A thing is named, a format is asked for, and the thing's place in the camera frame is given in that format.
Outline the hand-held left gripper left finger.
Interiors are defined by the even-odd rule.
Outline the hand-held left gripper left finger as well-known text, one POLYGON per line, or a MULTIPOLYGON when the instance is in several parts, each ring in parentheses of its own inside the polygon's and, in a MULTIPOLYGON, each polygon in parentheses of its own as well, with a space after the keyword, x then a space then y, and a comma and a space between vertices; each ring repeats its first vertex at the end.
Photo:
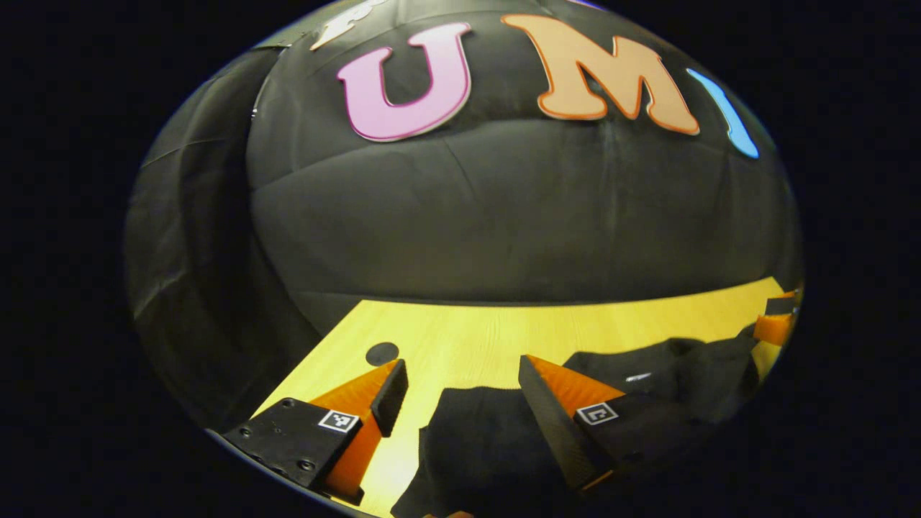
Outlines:
POLYGON ((366 470, 394 431, 408 386, 406 363, 393 360, 309 402, 283 397, 223 438, 297 486, 359 504, 366 470))

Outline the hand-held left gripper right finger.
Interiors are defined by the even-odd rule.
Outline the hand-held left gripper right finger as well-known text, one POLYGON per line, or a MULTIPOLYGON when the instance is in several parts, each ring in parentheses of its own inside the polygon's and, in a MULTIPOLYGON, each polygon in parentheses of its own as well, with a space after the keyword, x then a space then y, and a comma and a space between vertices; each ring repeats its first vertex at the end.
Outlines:
POLYGON ((523 355, 517 380, 566 485, 579 493, 665 470, 709 435, 709 423, 644 391, 523 355))

